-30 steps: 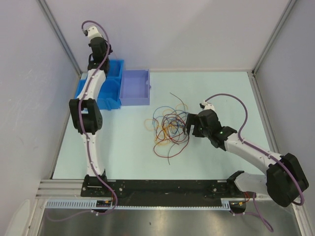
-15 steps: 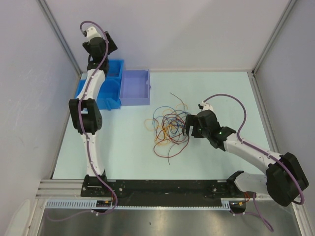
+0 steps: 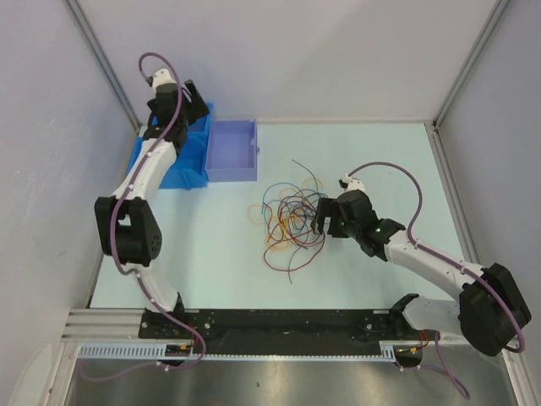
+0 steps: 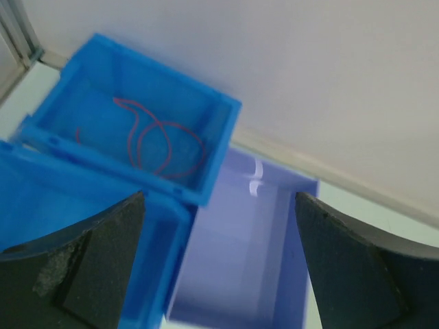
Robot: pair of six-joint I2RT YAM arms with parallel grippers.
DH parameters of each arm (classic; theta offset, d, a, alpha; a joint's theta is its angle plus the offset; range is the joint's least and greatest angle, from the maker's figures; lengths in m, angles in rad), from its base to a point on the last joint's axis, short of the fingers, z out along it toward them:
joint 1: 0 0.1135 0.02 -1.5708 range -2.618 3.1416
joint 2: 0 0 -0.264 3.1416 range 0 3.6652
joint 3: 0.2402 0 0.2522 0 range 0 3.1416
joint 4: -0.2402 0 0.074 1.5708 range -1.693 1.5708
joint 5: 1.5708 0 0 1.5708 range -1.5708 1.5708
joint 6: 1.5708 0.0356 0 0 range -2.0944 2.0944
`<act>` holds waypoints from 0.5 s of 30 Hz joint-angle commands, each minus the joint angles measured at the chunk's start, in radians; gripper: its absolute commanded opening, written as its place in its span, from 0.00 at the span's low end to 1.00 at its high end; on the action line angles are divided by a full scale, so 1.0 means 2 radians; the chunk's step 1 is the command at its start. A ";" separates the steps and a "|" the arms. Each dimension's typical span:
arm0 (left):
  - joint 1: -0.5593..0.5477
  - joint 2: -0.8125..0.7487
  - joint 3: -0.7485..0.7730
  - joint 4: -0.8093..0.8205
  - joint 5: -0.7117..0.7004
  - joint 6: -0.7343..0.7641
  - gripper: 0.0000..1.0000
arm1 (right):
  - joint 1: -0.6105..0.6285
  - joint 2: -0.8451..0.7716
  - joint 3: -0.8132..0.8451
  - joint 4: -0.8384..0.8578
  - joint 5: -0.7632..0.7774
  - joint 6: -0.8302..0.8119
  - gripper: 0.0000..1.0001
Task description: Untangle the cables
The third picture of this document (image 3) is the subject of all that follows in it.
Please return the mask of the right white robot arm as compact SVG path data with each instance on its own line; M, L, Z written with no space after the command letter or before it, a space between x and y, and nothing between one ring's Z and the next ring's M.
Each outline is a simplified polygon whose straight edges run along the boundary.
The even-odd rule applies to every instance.
M419 330L464 337L479 352L495 356L518 341L532 314L511 272L501 264L482 266L451 258L416 241L392 219L377 217L369 197L359 189L339 197L321 198L311 223L315 233L354 239L369 257L402 266L434 284L447 299L418 294L403 298L400 312L390 318L391 332L409 339Z

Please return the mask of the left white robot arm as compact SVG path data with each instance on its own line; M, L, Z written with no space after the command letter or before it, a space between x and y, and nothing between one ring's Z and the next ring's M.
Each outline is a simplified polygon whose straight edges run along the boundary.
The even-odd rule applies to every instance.
M155 81L148 101L147 130L139 138L139 154L126 179L108 197L94 204L104 255L118 271L139 284L151 310L160 313L157 327L167 337L181 336L187 327L179 292L158 266L162 233L150 203L158 189L205 186L210 106L191 80Z

